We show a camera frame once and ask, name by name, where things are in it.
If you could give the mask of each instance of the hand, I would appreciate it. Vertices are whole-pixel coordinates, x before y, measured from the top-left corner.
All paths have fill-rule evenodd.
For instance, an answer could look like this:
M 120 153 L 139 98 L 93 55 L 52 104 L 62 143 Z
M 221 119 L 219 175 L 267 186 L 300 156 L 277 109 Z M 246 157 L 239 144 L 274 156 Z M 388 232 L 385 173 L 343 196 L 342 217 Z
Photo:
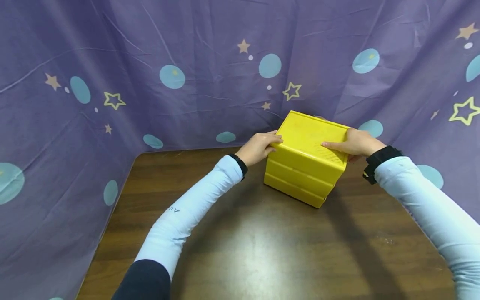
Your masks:
M 368 131 L 355 128 L 347 130 L 347 140 L 345 142 L 323 142 L 322 146 L 350 154 L 349 162 L 358 159 L 360 156 L 369 157 L 386 147 L 384 143 L 371 136 Z
M 276 130 L 256 133 L 235 155 L 249 167 L 266 158 L 270 152 L 275 151 L 270 144 L 282 142 L 282 136 L 276 135 Z

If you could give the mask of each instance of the yellow plastic drawer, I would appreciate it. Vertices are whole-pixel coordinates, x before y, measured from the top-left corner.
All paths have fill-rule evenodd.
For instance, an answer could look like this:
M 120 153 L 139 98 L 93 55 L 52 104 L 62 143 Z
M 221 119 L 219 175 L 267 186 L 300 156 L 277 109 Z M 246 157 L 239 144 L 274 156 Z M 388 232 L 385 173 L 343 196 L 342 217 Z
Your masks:
M 348 126 L 291 111 L 278 134 L 284 140 L 268 156 L 264 183 L 320 207 L 347 166 L 348 156 L 321 145 L 343 142 Z
M 324 195 L 328 195 L 333 188 L 329 182 L 319 180 L 295 168 L 279 164 L 274 160 L 267 161 L 266 173 L 288 182 L 290 185 L 318 195 L 322 199 L 324 199 Z
M 264 183 L 315 208 L 320 208 L 320 206 L 322 206 L 322 204 L 325 202 L 324 198 L 321 198 L 309 191 L 300 189 L 298 186 L 292 185 L 270 174 L 265 174 Z

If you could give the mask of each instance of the dark sleeve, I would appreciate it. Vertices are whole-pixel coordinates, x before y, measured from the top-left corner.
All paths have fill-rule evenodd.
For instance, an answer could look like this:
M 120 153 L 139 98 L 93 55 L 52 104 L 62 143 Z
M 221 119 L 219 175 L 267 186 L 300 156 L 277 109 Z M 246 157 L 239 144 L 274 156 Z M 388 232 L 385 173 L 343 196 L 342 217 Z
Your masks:
M 134 262 L 112 300 L 169 300 L 170 276 L 164 266 L 149 259 Z

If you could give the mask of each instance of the brown table surface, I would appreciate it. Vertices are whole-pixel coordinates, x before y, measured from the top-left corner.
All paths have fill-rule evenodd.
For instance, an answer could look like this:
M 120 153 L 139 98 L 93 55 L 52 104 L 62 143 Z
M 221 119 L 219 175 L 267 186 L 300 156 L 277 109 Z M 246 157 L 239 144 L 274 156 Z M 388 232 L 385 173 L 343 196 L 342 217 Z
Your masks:
M 110 299 L 156 219 L 232 151 L 138 157 L 78 299 Z M 252 167 L 187 240 L 172 299 L 453 299 L 443 259 L 364 166 L 320 209 L 263 185 L 264 162 Z

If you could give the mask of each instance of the arm sleeve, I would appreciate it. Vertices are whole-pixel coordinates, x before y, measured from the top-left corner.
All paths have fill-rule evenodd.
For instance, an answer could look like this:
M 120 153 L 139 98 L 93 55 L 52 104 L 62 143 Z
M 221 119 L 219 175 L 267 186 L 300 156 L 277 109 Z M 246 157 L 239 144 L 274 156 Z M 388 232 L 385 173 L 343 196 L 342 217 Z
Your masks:
M 187 237 L 217 199 L 242 177 L 238 163 L 225 156 L 169 207 L 150 229 L 112 299 L 170 299 L 171 279 Z
M 149 259 L 163 265 L 170 279 L 192 229 L 217 199 L 243 177 L 238 163 L 224 156 L 214 169 L 169 207 L 150 229 L 135 261 Z
M 375 170 L 375 179 L 412 214 L 446 260 L 459 300 L 480 299 L 480 225 L 426 179 L 408 157 Z

